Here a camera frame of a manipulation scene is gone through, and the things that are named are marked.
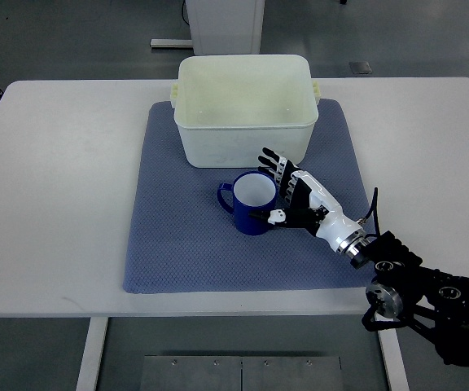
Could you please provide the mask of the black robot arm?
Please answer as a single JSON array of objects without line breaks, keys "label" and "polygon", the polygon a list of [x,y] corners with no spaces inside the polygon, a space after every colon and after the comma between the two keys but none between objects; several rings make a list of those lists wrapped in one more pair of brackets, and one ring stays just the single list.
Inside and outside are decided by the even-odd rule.
[{"label": "black robot arm", "polygon": [[354,268],[370,262],[375,277],[362,324],[370,332],[409,327],[434,344],[444,364],[469,367],[469,277],[423,266],[393,233],[354,240]]}]

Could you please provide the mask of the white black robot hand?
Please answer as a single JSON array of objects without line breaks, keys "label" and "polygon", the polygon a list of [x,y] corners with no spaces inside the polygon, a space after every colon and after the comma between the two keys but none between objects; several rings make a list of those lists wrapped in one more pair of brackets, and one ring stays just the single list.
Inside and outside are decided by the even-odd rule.
[{"label": "white black robot hand", "polygon": [[274,179],[287,207],[252,213],[253,217],[263,217],[273,226],[304,228],[324,239],[334,252],[358,257],[369,244],[365,231],[345,216],[340,203],[312,174],[266,147],[258,160],[262,163],[258,170]]}]

